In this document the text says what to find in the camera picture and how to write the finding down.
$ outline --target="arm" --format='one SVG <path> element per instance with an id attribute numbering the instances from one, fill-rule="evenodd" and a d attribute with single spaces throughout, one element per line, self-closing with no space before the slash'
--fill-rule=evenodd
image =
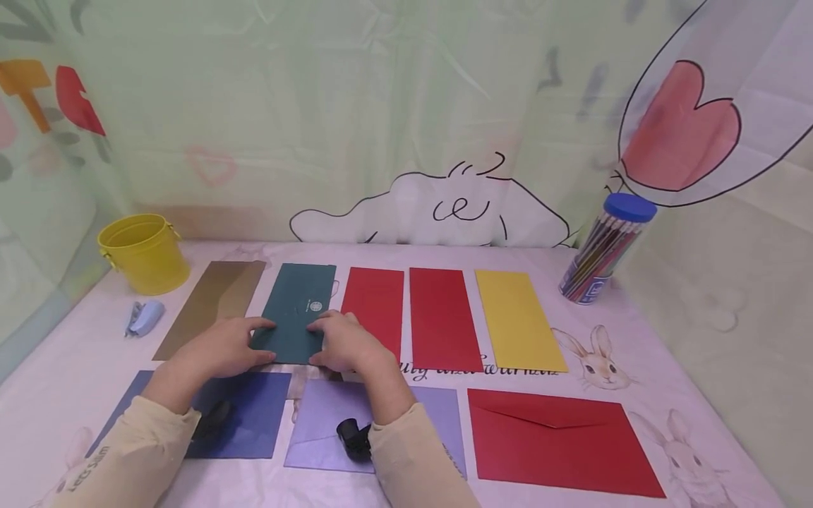
<path id="1" fill-rule="evenodd" d="M 192 399 L 211 377 L 240 374 L 271 362 L 274 353 L 248 347 L 250 330 L 271 327 L 262 318 L 216 323 L 155 370 L 141 396 L 116 420 L 54 508 L 154 506 L 186 455 L 200 413 Z"/>
<path id="2" fill-rule="evenodd" d="M 451 461 L 395 357 L 352 314 L 329 310 L 309 329 L 324 331 L 314 365 L 361 376 L 372 407 L 372 461 L 393 508 L 480 506 Z"/>

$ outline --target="red envelope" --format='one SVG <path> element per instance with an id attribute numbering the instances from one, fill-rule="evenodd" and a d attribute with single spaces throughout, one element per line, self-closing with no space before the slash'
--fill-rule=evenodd
<path id="1" fill-rule="evenodd" d="M 341 313 L 352 312 L 401 361 L 404 272 L 350 268 Z"/>
<path id="2" fill-rule="evenodd" d="M 463 273 L 410 268 L 409 292 L 415 368 L 482 372 Z"/>
<path id="3" fill-rule="evenodd" d="M 468 390 L 477 477 L 666 497 L 613 402 Z"/>

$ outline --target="yellow envelope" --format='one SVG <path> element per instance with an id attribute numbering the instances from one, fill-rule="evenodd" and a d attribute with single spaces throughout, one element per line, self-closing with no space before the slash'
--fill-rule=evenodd
<path id="1" fill-rule="evenodd" d="M 567 372 L 527 273 L 475 270 L 497 367 Z"/>

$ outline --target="person's left hand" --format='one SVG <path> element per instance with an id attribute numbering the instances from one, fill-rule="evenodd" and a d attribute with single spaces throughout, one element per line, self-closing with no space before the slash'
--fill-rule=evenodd
<path id="1" fill-rule="evenodd" d="M 201 377 L 231 377 L 252 367 L 271 363 L 276 354 L 249 347 L 251 331 L 274 328 L 265 318 L 229 318 L 213 324 L 208 330 L 183 345 L 170 363 L 183 369 L 194 369 Z"/>

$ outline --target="beige sleeve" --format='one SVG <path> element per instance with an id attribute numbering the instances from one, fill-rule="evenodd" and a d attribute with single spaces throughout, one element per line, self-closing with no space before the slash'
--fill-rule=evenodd
<path id="1" fill-rule="evenodd" d="M 372 462 L 393 508 L 480 506 L 426 415 L 415 404 L 389 425 L 370 429 Z"/>
<path id="2" fill-rule="evenodd" d="M 200 413 L 176 415 L 135 397 L 67 483 L 54 508 L 152 508 L 180 469 Z"/>

